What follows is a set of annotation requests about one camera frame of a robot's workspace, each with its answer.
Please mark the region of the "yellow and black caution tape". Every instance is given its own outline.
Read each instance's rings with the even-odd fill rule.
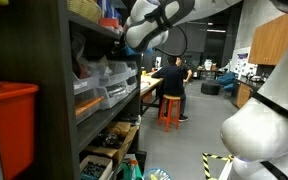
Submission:
[[[212,178],[211,174],[210,174],[210,168],[208,166],[208,161],[207,161],[207,157],[211,157],[214,159],[219,159],[222,161],[233,161],[233,156],[229,155],[228,157],[221,157],[221,156],[216,156],[216,155],[212,155],[212,154],[208,154],[208,153],[203,153],[203,164],[204,164],[204,173],[205,173],[205,177],[207,180],[217,180],[216,178]]]

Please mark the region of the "chair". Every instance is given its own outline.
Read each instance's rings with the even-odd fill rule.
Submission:
[[[165,103],[169,101],[168,107],[167,107],[167,117],[164,116],[164,107]],[[176,103],[176,116],[172,117],[172,108],[173,104]],[[171,122],[174,122],[176,125],[176,129],[178,129],[178,121],[180,118],[180,107],[181,107],[181,98],[178,96],[170,96],[167,94],[163,95],[162,105],[159,112],[158,117],[158,125],[161,124],[162,121],[165,121],[165,131],[168,132],[168,127]]]
[[[235,79],[235,73],[228,72],[225,75],[218,77],[217,80],[212,80],[208,82],[218,83],[220,85],[226,86],[233,83],[234,79]]]
[[[228,84],[226,86],[224,86],[224,91],[225,91],[225,95],[224,95],[224,98],[229,98],[229,96],[227,95],[228,93],[231,93],[232,90],[233,90],[233,84],[234,83],[231,83],[231,84]]]

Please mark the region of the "white wall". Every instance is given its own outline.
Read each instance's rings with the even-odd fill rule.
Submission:
[[[230,71],[237,64],[237,52],[250,49],[255,28],[283,14],[269,0],[244,0]]]

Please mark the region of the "robotic arm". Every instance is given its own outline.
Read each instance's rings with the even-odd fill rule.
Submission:
[[[220,12],[240,0],[137,0],[125,25],[125,41],[137,52],[166,41],[168,29]],[[288,0],[271,0],[288,13]],[[269,79],[221,128],[243,179],[288,177],[288,50]]]

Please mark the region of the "desk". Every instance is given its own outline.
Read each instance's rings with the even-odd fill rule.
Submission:
[[[151,76],[141,76],[141,82],[149,82],[148,88],[146,88],[144,91],[141,91],[141,115],[143,115],[148,108],[150,107],[156,107],[159,108],[161,105],[161,98],[159,98],[158,93],[156,93],[155,99],[151,103],[144,103],[143,99],[152,93],[155,89],[158,89],[160,87],[160,84],[162,83],[163,79],[155,79]]]

